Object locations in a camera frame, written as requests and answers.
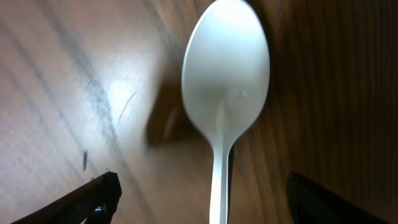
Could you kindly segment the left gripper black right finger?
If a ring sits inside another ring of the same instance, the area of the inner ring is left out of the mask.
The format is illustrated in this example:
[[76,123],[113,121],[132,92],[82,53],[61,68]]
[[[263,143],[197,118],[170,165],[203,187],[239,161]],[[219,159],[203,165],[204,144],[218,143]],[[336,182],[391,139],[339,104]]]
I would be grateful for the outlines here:
[[387,223],[299,173],[289,174],[286,192],[294,223]]

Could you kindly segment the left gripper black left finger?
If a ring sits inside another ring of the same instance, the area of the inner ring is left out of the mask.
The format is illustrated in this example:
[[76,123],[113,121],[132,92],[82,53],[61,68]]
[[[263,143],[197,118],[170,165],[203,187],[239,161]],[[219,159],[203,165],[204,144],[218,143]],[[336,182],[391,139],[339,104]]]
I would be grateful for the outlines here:
[[118,208],[122,188],[118,174],[107,171],[64,197],[15,221],[24,223],[107,223]]

